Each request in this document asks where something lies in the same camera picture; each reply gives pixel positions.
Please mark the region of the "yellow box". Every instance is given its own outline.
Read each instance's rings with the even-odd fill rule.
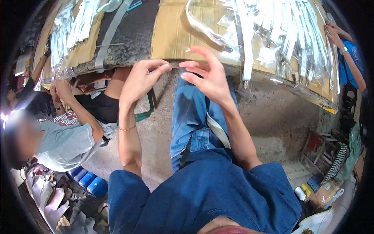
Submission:
[[[305,201],[308,200],[310,195],[312,195],[314,193],[313,189],[307,183],[302,184],[301,189],[303,190],[303,192],[306,195]]]

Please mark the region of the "hand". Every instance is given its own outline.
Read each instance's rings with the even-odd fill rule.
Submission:
[[[56,81],[53,81],[53,83],[51,84],[49,88],[49,94],[52,96],[53,105],[55,106],[55,108],[58,108],[61,105],[61,100],[57,95],[55,83]]]
[[[66,80],[55,80],[52,83],[56,89],[56,94],[66,103],[69,103],[74,95],[71,91],[71,86]]]
[[[205,96],[218,105],[225,105],[233,101],[225,69],[214,54],[208,49],[199,46],[192,46],[187,52],[204,56],[208,64],[194,61],[180,63],[179,67],[185,67],[187,71],[197,73],[203,77],[202,79],[193,73],[183,72],[181,78],[194,84]]]
[[[344,47],[344,44],[343,42],[341,41],[338,33],[337,33],[337,30],[335,28],[332,28],[331,26],[328,26],[327,24],[325,24],[325,30],[327,31],[326,32],[326,35],[333,41],[333,43],[339,48],[343,48]]]
[[[135,101],[145,96],[165,72],[171,71],[168,62],[158,60],[142,60],[134,64],[129,76],[123,85],[119,104],[132,105]]]
[[[326,24],[328,25],[328,26],[330,26],[331,28],[334,28],[334,29],[336,29],[336,33],[338,34],[338,35],[343,35],[344,33],[345,33],[345,31],[343,30],[343,29],[341,29],[340,27],[338,27],[338,25],[336,25],[334,22],[331,22],[330,20],[326,20]]]

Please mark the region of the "knee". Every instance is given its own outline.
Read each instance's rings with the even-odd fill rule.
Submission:
[[[131,72],[132,67],[118,67],[112,76],[112,80],[126,81]]]

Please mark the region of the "blue t-shirt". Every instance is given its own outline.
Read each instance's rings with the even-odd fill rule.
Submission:
[[[111,233],[197,233],[225,216],[265,233],[290,233],[301,207],[279,163],[244,171],[232,151],[191,153],[186,166],[152,193],[142,179],[117,170],[109,177]]]
[[[346,41],[346,42],[342,41],[342,42],[344,43],[344,46],[347,47],[349,54],[351,55],[353,61],[355,62],[356,66],[358,67],[358,70],[360,70],[361,74],[364,75],[364,69],[363,69],[363,66],[362,66],[361,57],[360,57],[360,54],[358,52],[357,47],[349,41]],[[350,69],[348,67],[347,61],[344,59],[346,69],[347,69],[347,73],[346,73],[346,70],[344,69],[344,65],[341,62],[342,55],[339,52],[338,52],[338,58],[339,58],[340,83],[346,85],[349,81],[349,83],[351,83],[356,89],[358,89],[357,83],[356,83],[355,79],[353,78],[352,72],[350,71]]]

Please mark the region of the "striped fabric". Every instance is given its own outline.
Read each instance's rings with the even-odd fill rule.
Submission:
[[[336,156],[334,163],[331,165],[330,170],[326,174],[321,184],[328,182],[330,179],[336,176],[336,174],[338,173],[341,165],[343,164],[346,158],[348,146],[342,143],[339,143],[339,146],[340,146],[340,149],[338,151],[338,155]]]

